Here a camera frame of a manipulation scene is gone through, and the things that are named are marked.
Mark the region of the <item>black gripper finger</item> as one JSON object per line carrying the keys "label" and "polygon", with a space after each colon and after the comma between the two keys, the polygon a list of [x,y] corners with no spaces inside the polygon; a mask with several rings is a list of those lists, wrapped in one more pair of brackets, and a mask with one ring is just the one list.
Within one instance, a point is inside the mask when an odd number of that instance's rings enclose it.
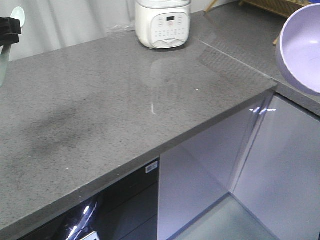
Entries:
{"label": "black gripper finger", "polygon": [[19,35],[6,33],[0,36],[0,46],[12,45],[19,43]]}
{"label": "black gripper finger", "polygon": [[12,17],[0,18],[0,34],[18,34],[22,33],[20,20]]}

